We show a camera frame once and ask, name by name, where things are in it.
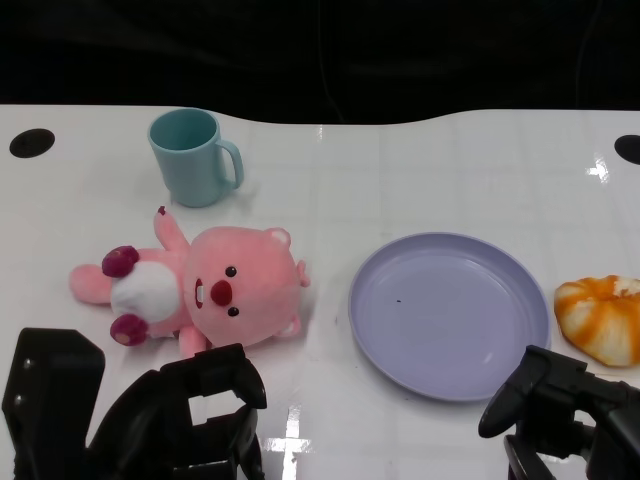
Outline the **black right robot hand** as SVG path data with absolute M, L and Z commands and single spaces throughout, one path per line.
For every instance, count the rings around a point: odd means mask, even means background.
M 588 479 L 639 477 L 639 390 L 601 379 L 587 364 L 530 345 L 491 398 L 482 438 L 504 437 L 510 479 L 551 479 L 542 455 L 586 461 Z

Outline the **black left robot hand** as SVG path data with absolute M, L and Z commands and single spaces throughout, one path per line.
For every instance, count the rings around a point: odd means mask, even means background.
M 147 371 L 88 440 L 104 369 L 103 351 L 76 330 L 20 332 L 2 401 L 14 478 L 264 478 L 266 392 L 241 345 Z

